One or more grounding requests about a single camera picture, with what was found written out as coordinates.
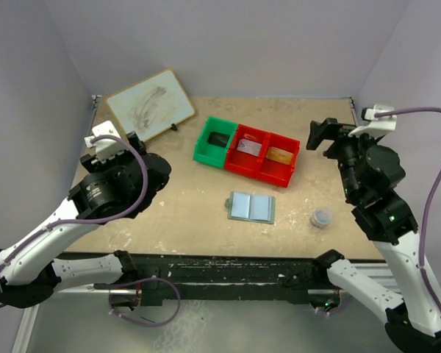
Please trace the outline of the teal leather card holder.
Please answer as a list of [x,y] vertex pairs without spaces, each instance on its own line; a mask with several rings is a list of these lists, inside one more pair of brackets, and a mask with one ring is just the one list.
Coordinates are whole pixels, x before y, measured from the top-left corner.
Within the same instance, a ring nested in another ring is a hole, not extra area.
[[273,224],[276,198],[274,196],[232,191],[225,201],[228,219]]

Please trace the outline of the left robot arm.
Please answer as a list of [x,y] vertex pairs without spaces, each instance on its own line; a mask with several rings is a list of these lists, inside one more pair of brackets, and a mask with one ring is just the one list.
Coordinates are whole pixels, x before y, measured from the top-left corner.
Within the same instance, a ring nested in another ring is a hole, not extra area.
[[121,218],[134,219],[168,183],[171,165],[146,150],[136,133],[87,137],[88,148],[105,143],[109,157],[86,154],[87,175],[34,232],[0,249],[0,309],[28,308],[53,294],[87,284],[131,287],[139,271],[127,251],[102,257],[62,260],[60,255],[86,234]]

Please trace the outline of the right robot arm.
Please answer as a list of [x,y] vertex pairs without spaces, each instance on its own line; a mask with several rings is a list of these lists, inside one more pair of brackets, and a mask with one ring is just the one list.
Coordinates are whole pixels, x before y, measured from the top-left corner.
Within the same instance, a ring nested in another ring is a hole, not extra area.
[[309,125],[306,148],[315,150],[324,140],[332,142],[323,155],[337,161],[355,222],[384,258],[399,292],[386,289],[335,250],[314,259],[313,282],[321,288],[337,286],[366,306],[402,352],[441,352],[441,288],[419,250],[423,233],[395,192],[406,176],[398,154],[335,118]]

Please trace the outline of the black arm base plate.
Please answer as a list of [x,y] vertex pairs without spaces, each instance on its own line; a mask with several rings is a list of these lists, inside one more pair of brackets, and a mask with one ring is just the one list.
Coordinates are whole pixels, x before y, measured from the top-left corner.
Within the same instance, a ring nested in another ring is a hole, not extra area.
[[165,300],[280,301],[330,310],[350,296],[310,258],[127,254],[112,288],[139,288],[141,305]]

